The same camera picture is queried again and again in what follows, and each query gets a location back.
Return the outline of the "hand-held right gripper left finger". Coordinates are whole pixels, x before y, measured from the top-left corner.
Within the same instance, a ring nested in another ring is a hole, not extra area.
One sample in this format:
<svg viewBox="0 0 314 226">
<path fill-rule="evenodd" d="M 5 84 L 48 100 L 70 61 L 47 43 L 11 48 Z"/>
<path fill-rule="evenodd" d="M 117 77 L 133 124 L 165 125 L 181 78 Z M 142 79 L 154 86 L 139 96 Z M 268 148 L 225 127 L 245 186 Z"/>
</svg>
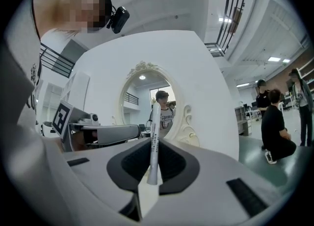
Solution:
<svg viewBox="0 0 314 226">
<path fill-rule="evenodd" d="M 143 138 L 95 150 L 64 153 L 72 171 L 113 211 L 142 219 L 138 186 L 150 165 L 151 139 Z"/>
</svg>

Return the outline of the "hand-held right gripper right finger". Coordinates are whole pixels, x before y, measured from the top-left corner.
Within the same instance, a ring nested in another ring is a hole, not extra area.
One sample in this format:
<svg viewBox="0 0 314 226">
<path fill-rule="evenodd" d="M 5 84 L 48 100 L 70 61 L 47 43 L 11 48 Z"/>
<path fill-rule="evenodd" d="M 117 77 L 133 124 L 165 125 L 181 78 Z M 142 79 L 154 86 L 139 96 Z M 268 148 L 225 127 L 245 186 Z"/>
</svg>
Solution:
<svg viewBox="0 0 314 226">
<path fill-rule="evenodd" d="M 159 143 L 162 185 L 146 226 L 264 226 L 290 195 L 233 158 L 185 143 Z"/>
</svg>

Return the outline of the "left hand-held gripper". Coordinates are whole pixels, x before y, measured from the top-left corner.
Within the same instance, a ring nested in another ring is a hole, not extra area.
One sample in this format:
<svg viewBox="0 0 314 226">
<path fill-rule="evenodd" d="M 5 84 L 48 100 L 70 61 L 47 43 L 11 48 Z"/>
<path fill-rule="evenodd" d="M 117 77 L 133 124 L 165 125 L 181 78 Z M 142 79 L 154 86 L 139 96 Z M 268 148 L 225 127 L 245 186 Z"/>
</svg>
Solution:
<svg viewBox="0 0 314 226">
<path fill-rule="evenodd" d="M 60 136 L 66 152 L 74 151 L 73 134 L 83 131 L 86 144 L 97 141 L 99 145 L 111 145 L 139 137 L 138 125 L 100 126 L 98 116 L 86 113 L 64 100 L 60 101 L 52 121 L 52 127 Z"/>
</svg>

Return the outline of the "person's left hand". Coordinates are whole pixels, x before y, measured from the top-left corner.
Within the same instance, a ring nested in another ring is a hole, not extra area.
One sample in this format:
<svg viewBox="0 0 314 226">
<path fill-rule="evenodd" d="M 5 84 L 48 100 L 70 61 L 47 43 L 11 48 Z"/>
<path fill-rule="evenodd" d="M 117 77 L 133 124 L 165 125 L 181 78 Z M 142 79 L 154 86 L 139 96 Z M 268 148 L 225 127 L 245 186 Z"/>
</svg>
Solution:
<svg viewBox="0 0 314 226">
<path fill-rule="evenodd" d="M 98 140 L 96 130 L 83 130 L 76 132 L 72 135 L 72 145 L 74 151 L 84 151 L 93 149 L 92 146 L 87 146 L 89 143 L 93 143 Z"/>
</svg>

